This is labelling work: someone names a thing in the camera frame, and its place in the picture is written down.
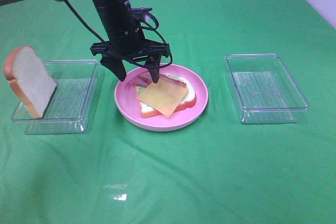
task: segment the empty plastic tray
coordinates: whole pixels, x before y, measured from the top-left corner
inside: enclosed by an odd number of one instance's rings
[[[276,54],[225,57],[227,79],[242,123],[296,123],[308,102]]]

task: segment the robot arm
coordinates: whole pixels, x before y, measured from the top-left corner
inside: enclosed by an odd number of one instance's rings
[[[0,0],[0,6],[22,0]],[[159,79],[159,69],[172,62],[169,44],[148,40],[143,29],[156,32],[159,26],[156,18],[149,13],[151,8],[131,8],[128,0],[92,0],[102,21],[109,41],[104,41],[96,35],[101,42],[91,46],[91,52],[102,54],[101,64],[110,69],[120,80],[126,77],[122,61],[125,60],[137,66],[147,68],[154,82]],[[155,27],[141,26],[147,18],[151,18]],[[170,57],[170,63],[160,66],[161,57]]]

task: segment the sandwich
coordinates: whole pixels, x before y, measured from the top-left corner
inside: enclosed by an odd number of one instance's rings
[[[32,118],[42,118],[56,82],[31,46],[14,49],[4,63],[4,75]]]
[[[147,71],[130,83],[137,93],[142,118],[161,114],[169,118],[173,112],[191,108],[196,103],[195,89],[185,77],[164,73],[160,74],[157,83],[153,83]]]

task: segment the pink plate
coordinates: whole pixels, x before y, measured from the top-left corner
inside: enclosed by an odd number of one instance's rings
[[[125,80],[119,81],[114,90],[118,109],[129,122],[149,131],[175,131],[193,123],[202,114],[208,103],[208,89],[204,81],[190,69],[171,64],[160,69],[160,72],[186,78],[195,89],[196,104],[191,108],[174,112],[169,118],[164,115],[142,118],[135,88],[130,81],[144,71],[144,68],[136,68],[128,72]]]

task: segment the black cable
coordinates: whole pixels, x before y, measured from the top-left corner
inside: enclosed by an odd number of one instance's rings
[[[116,50],[114,50],[110,44],[108,44],[96,31],[94,31],[86,22],[85,20],[79,15],[79,13],[75,10],[75,8],[70,4],[70,2],[68,0],[63,0],[65,2],[65,4],[69,7],[69,9],[72,11],[72,13],[78,18],[78,20],[93,34],[95,35],[105,46],[108,50],[112,51],[113,54],[117,55],[119,58],[122,58],[123,60],[131,63],[131,64],[134,64],[138,67],[142,67],[144,68],[145,66],[142,65],[142,64],[139,64],[137,63],[136,61],[134,60],[130,60],[126,57],[124,57],[123,55],[119,54]],[[149,23],[147,23],[146,21],[142,21],[143,23],[145,23],[153,32],[155,32],[160,38],[161,40],[163,41],[163,43],[166,43],[166,41],[164,40],[163,36],[156,30],[157,27],[152,27]],[[159,67],[151,67],[151,66],[146,66],[145,68],[147,69],[161,69],[161,68],[165,68],[167,66],[169,66],[170,64],[173,63],[173,56],[172,54],[168,55],[168,57],[170,57],[170,62],[167,63],[167,64],[164,64],[162,66],[159,66]]]

